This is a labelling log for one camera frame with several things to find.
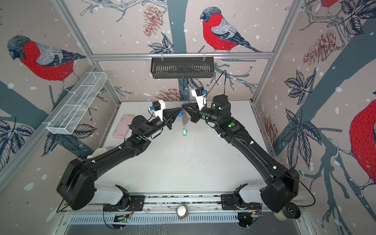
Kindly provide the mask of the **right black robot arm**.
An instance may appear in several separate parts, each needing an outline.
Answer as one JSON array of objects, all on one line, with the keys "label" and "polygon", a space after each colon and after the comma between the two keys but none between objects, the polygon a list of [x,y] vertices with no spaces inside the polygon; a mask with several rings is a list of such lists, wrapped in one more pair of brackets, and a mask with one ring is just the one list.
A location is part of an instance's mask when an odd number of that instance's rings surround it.
[{"label": "right black robot arm", "polygon": [[261,199],[271,211],[294,213],[297,205],[291,201],[298,195],[298,172],[293,168],[287,169],[271,157],[232,117],[231,104],[226,95],[215,96],[210,108],[200,109],[198,103],[187,103],[182,108],[194,123],[199,119],[213,123],[217,134],[238,149],[255,167],[266,183],[266,187],[260,189]]}]

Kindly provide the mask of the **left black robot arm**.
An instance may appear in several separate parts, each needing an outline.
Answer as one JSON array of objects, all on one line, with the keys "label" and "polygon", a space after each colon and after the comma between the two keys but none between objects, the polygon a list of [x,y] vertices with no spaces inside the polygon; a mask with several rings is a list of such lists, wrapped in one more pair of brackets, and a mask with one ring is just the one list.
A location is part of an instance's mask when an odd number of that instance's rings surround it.
[{"label": "left black robot arm", "polygon": [[118,147],[89,160],[76,158],[70,161],[56,191],[72,210],[84,208],[94,198],[95,181],[118,164],[145,152],[151,144],[149,137],[164,127],[172,129],[181,111],[181,107],[165,109],[162,118],[153,117],[152,120],[141,115],[134,117],[129,125],[132,135]]}]

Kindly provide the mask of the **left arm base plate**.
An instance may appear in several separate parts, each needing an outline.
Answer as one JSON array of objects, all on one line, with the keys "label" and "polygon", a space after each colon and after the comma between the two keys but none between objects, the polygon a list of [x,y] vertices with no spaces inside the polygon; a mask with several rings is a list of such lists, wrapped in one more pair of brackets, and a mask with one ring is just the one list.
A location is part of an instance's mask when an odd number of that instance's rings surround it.
[{"label": "left arm base plate", "polygon": [[145,202],[144,195],[123,196],[120,201],[114,205],[105,204],[104,212],[141,212]]}]

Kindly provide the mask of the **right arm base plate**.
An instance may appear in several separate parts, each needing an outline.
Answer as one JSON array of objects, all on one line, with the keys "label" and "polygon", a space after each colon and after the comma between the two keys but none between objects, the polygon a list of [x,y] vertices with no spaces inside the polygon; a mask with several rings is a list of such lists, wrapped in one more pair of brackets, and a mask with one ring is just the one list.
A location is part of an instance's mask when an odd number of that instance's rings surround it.
[{"label": "right arm base plate", "polygon": [[222,210],[254,210],[258,211],[262,208],[261,203],[251,202],[245,203],[239,196],[234,194],[222,194],[220,196],[220,205]]}]

